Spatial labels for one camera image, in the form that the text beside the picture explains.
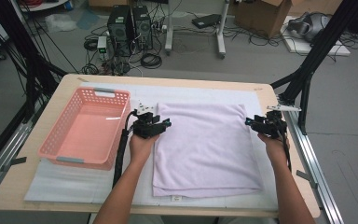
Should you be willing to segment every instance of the gray floor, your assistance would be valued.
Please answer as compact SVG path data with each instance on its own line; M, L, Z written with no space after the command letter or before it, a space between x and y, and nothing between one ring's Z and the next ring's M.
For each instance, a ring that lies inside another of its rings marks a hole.
M75 21L83 10L69 12ZM191 26L191 17L180 22ZM55 33L52 38L78 69L85 62L83 37L90 30L104 25L98 19L88 30ZM60 53L47 41L52 61L73 71ZM278 47L255 46L248 36L226 38L227 57L218 58L213 36L175 34L173 52L161 52L163 64L156 70L142 70L144 77L222 80L234 82L271 83L294 72L304 57L289 53L281 43ZM345 223L358 223L358 49L350 49L350 57L326 58L311 84L307 131L328 185ZM128 76L139 77L133 69ZM21 84L10 60L0 61L0 132L24 102ZM23 213L0 211L0 223L86 223L87 214ZM165 217L167 223L211 223L210 217ZM324 215L316 219L326 223Z

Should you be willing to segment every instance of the black cable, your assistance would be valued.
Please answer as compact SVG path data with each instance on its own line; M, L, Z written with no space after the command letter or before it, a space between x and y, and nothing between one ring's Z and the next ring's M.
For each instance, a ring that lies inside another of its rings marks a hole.
M173 12L175 12L175 10L177 8L179 8L179 6L182 4L182 0L180 0L179 4L176 6L176 8L173 10Z
M285 133L282 133L281 135L282 143L283 143L283 150L284 154L286 155L287 159L287 167L289 168L290 172L292 172L292 161L290 159L290 153L289 153L289 146L287 146L287 137Z
M194 12L187 12L187 13L195 16L196 18L199 18L199 16L197 16L196 13L194 13Z
M147 69L156 69L162 65L161 57L157 54L146 53L141 58L141 66Z
M31 11L28 7L26 7L26 12L31 15ZM33 17L31 17L33 20L34 26L36 28L36 31L38 33L39 30L42 30L43 33L48 37L48 39L51 41L51 43L56 47L56 49L60 52L60 54L63 56L63 58L72 66L72 68L75 70L76 73L79 73L77 69L75 69L74 65L69 61L69 59L66 57L66 55L62 52L62 50L57 46L57 44L54 42L54 40L51 38L51 36L46 32L46 30L43 28L43 26L39 23L39 21L35 20Z
M158 49L158 50L156 50L156 45L153 45L153 46L154 46L154 47L153 47L153 50L156 52L156 54L159 55L159 53L160 53L161 50L162 50L162 44L161 44L161 41L159 41L159 39L158 39L157 36L153 35L153 37L155 38L155 40L158 42L158 45L159 45L159 49Z
M95 31L100 30L100 29L103 29L103 28L104 28L104 30L103 30L100 34L95 34L95 33L94 33ZM93 35L101 36L101 35L103 35L103 33L105 33L106 31L107 31L107 28L106 28L105 25L103 25L103 26L100 26L100 27L98 27L98 28L96 28L96 29L93 29L93 30L91 31L91 33L92 33Z
M124 76L125 74L127 74L131 70L131 67L130 67L130 64L128 62L121 61L121 62L118 62L118 63L114 63L114 69L113 70L116 71L116 73L119 76Z
M164 9L162 8L162 4L159 4L159 8L161 9L162 15L164 15L163 18L165 18L166 15L165 15Z
M124 129L121 130L120 142L118 144L116 161L115 161L115 174L113 176L112 188L116 185L118 180L121 178L122 169L123 169L124 153L126 150L126 145L128 142L130 132L132 131L132 125L131 125L130 129L128 129L128 123L130 120L130 116L134 115L135 113L136 113L136 110L130 112L130 114L126 118L126 123L125 123Z
M23 70L23 67L21 67L18 62L16 61L15 59L15 55L12 54L11 50L8 49L8 45L7 43L5 42L5 40L0 36L0 44L6 49L7 51L7 55L10 57L11 61L14 63L14 66L16 67L16 70L17 70L17 74L19 76L19 80L20 80L20 84L21 84L21 87L22 87L22 90L24 91L24 93L26 94L26 90L25 90L25 87L24 87L24 84L22 83L22 80L21 80L21 77L20 77L20 73L22 73L22 75L24 77L26 77L24 75L24 70Z
M152 21L155 21L156 14L158 13L158 5L159 5L159 3L157 3L156 10L155 10L155 13L153 14Z
M151 14L153 11L157 10L157 9L158 9L158 5L157 5L156 7L154 7L151 11L149 11L149 12L147 13L147 16L150 17L150 14Z
M234 35L237 35L238 33L242 32L242 28L230 28L230 27L225 27L224 31L223 31L223 36L224 37L232 37Z
M34 113L34 103L41 95L49 96L52 94L58 82L51 71L56 75L64 75L61 69L57 69L53 64L48 62L43 54L41 47L36 48L33 39L29 36L24 25L19 20L14 6L9 1L0 1L0 23L4 27L8 36L13 41L15 49L9 47L7 42L0 36L1 44L6 48L7 54L14 63L19 80L21 76L27 79L24 88L22 81L21 86L25 89L26 99L26 116L29 119Z
M216 31L216 27L214 26L213 29L211 31L203 31L203 30L195 30L192 28L188 28L188 27L179 27L176 29L173 29L174 31L178 32L178 31L190 31L193 33L198 33L198 34L213 34Z
M30 11L28 5L25 4L25 5L23 5L23 7L24 7L28 12ZM35 22L34 22L34 18L32 18L31 21L34 23L34 27L36 27L36 24L35 24ZM28 29L31 30L31 27L29 26L28 22L26 22L26 25L27 25ZM43 52L42 48L41 48L40 45L39 45L39 42L36 40L36 37L35 37L34 35L32 35L32 37L34 38L34 42L35 42L36 45L38 46L39 52L42 53L42 56L43 56L44 58L47 58L48 61L50 62L50 58L49 58L49 56L48 56L48 52L46 51L45 44L43 43L42 37L41 37L40 34L39 34L39 30L36 29L36 32L37 32L37 36L39 36L40 43L41 43L41 45L43 46L43 49L44 49L45 52Z
M95 51L98 47L98 39L88 39L84 42L83 47L86 50Z
M98 75L100 73L100 70L98 69L98 67L95 64L91 63L97 52L98 51L95 50L95 52L92 54L92 57L90 58L89 51L87 51L86 65L84 65L81 68L82 74L85 74L85 75Z

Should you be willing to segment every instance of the black pole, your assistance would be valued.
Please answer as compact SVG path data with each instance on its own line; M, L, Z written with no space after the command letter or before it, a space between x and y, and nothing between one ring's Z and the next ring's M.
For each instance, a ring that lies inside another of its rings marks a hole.
M280 100L288 105L293 105L302 92L300 104L302 111L299 114L298 125L303 134L307 134L305 125L312 76L357 14L358 0L343 0L300 67L293 74L271 84L272 88L276 89L289 83L286 90L280 94Z
M0 0L0 24L21 56L13 54L8 43L1 36L0 44L7 50L7 54L16 66L17 71L27 78L26 102L0 135L1 151L17 126L21 122L26 122L33 115L34 104L39 96L41 94L51 95L56 90L58 82L51 72L60 77L67 73L40 56L34 41L28 35L12 2L9 0Z
M130 132L127 131L127 129L123 129L121 131L120 143L118 144L118 150L116 155L115 175L113 176L112 188L116 185L118 180L121 178L121 174L123 173L124 153L126 151L126 145L129 139L129 134Z

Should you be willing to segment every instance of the folded cloth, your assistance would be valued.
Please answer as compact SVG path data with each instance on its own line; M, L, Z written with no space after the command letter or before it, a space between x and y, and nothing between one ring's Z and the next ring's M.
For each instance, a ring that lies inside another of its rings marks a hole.
M153 195L192 198L262 189L244 105L158 104L172 127L155 144Z

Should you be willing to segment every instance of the metal rail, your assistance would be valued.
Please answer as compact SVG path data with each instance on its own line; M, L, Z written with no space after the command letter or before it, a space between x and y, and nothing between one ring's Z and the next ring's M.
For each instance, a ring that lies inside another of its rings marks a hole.
M19 149L27 139L32 130L32 122L20 124L12 137L0 153L0 177L5 173L5 167L10 166L13 158L16 157Z
M329 220L329 223L332 224L343 224L341 214L339 213L336 202L334 201L333 195L330 191L330 188L327 185L327 181L324 178L324 173L321 166L319 165L318 159L313 151L312 145L310 144L310 139L301 132L301 129L297 125L298 122L298 112L288 111L284 114L289 118L291 127L293 128L294 133L296 134L296 139L298 140L300 151L302 157L307 166L310 177L317 184L318 196L321 200L321 203L324 206L324 211Z

